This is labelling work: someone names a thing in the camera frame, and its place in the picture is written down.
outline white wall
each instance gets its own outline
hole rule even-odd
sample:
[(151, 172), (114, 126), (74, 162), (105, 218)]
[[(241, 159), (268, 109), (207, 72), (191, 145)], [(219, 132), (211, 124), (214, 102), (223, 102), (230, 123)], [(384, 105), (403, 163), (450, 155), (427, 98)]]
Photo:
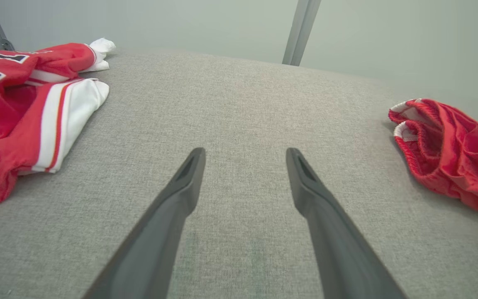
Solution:
[(18, 50), (111, 39), (281, 63), (298, 0), (0, 0)]
[(478, 0), (323, 0), (300, 66), (478, 98)]

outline jersey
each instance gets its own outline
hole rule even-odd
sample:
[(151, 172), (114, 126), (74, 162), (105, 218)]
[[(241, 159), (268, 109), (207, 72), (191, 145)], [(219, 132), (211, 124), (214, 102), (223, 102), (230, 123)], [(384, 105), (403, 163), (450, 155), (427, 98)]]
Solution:
[(106, 63), (104, 53), (90, 46), (0, 51), (0, 202), (19, 174), (56, 172), (106, 100), (108, 85), (78, 77)]
[(478, 210), (478, 122), (431, 99), (409, 100), (388, 113), (410, 172), (436, 193)]

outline gray fabric surface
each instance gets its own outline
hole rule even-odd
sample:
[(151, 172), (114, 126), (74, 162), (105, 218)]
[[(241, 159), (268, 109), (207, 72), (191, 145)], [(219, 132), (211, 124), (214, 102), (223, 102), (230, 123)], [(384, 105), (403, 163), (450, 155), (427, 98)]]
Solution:
[[(110, 96), (57, 174), (0, 204), (0, 298), (77, 299), (186, 155), (207, 150), (169, 298), (320, 298), (285, 149), (298, 147), (413, 299), (478, 298), (478, 213), (409, 174), (387, 118), (425, 97), (329, 72), (118, 54)], [(439, 98), (478, 119), (478, 102)]]

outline white fabric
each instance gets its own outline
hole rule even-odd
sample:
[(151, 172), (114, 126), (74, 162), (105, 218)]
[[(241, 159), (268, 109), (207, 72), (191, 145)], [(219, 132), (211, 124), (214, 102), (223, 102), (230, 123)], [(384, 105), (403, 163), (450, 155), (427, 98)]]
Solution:
[[(66, 157), (91, 114), (101, 107), (110, 92), (110, 87), (106, 83), (96, 79), (85, 79), (72, 85), (70, 89), (69, 98), (66, 97), (68, 105), (64, 106), (65, 124), (62, 123), (66, 132), (63, 135), (65, 140), (62, 158)], [(55, 168), (58, 170), (60, 168), (58, 162), (57, 165)]]
[(32, 81), (25, 81), (25, 84), (27, 85), (31, 85), (31, 86), (42, 86), (43, 84), (42, 83), (38, 83), (38, 82), (32, 82)]
[[(61, 93), (67, 85), (68, 88), (61, 107)], [(33, 171), (54, 173), (60, 169), (64, 157), (80, 135), (87, 120), (105, 102), (109, 91), (110, 88), (106, 83), (96, 79), (78, 79), (51, 87), (42, 113), (40, 154), (38, 162), (32, 167)], [(59, 109), (62, 109), (60, 119), (58, 118)], [(61, 130), (57, 132), (59, 122)], [(58, 133), (60, 136), (59, 153), (55, 155)], [(55, 164), (49, 168), (53, 159), (56, 159)]]
[(61, 76), (59, 74), (54, 74), (54, 73), (50, 73), (50, 72), (46, 72), (42, 70), (32, 70), (30, 78), (49, 82), (49, 83), (64, 82), (70, 79), (66, 76)]
[(405, 122), (396, 126), (396, 129), (394, 129), (394, 137), (402, 138), (404, 142), (418, 140), (418, 135), (412, 134)]
[(108, 65), (108, 62), (104, 60), (104, 58), (106, 57), (107, 53), (115, 50), (114, 42), (107, 40), (106, 38), (99, 38), (92, 42), (89, 47), (93, 50), (93, 52), (95, 52), (95, 63), (93, 63), (93, 66), (80, 72), (84, 73), (109, 70), (110, 66)]

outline fabric texture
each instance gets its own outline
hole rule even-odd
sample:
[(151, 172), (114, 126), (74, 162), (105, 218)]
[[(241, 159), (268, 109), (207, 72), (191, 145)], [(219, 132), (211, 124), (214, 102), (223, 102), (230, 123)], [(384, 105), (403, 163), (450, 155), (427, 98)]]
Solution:
[(392, 107), (394, 136), (410, 172), (425, 187), (478, 210), (478, 122), (431, 99)]
[(171, 299), (322, 298), (285, 165), (297, 147), (411, 299), (478, 298), (478, 212), (410, 174), (387, 110), (435, 97), (319, 70), (120, 51), (110, 86), (56, 174), (0, 204), (0, 298), (78, 299), (193, 148), (207, 151)]
[(99, 42), (0, 51), (0, 202), (19, 174), (60, 169), (89, 116), (108, 96), (108, 85), (81, 79), (78, 72), (107, 69), (108, 50)]

